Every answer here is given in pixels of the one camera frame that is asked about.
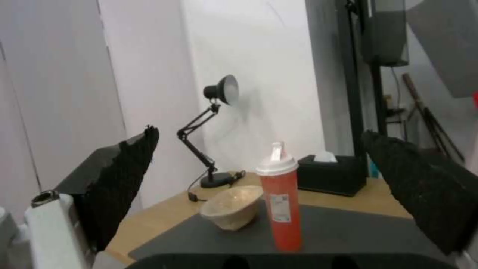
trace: bowl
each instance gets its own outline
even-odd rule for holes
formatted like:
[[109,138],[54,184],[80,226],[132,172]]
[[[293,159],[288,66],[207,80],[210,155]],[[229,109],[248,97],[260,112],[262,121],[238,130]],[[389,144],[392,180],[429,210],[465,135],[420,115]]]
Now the bowl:
[[257,214],[262,187],[241,186],[227,189],[209,199],[199,210],[223,230],[236,231],[248,224]]

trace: black tissue box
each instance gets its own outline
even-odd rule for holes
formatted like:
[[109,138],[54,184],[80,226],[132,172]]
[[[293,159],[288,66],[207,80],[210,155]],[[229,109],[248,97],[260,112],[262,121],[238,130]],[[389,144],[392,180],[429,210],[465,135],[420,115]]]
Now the black tissue box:
[[363,162],[356,157],[336,156],[337,162],[315,162],[314,155],[298,161],[299,189],[354,196],[367,183]]

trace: plastic cup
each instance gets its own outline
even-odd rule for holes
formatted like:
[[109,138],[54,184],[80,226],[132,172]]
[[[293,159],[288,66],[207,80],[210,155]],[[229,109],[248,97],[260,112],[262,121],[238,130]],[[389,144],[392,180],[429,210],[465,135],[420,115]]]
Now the plastic cup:
[[272,236],[278,250],[299,251],[302,247],[297,162],[284,150],[284,143],[272,144],[272,154],[257,167],[261,177]]

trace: desk surface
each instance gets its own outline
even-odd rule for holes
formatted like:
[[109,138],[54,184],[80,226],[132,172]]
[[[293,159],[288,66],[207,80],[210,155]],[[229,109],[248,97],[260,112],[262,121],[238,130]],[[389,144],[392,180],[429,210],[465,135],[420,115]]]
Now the desk surface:
[[[260,185],[259,177],[253,173],[238,181],[235,186]],[[225,190],[194,188],[199,198],[207,199]],[[382,179],[368,179],[367,185],[355,197],[343,197],[311,191],[299,191],[299,203],[357,212],[411,218],[407,211],[390,194]],[[134,262],[128,253],[161,233],[178,225],[199,212],[202,202],[190,202],[187,192],[182,192],[158,203],[138,214],[126,218],[107,247],[107,252],[121,262]]]

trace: cup label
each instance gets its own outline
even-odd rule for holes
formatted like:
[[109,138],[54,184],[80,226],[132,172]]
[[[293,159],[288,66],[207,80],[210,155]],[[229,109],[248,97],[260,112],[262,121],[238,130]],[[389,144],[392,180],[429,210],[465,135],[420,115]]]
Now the cup label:
[[275,222],[291,222],[291,208],[288,194],[270,194],[272,220]]

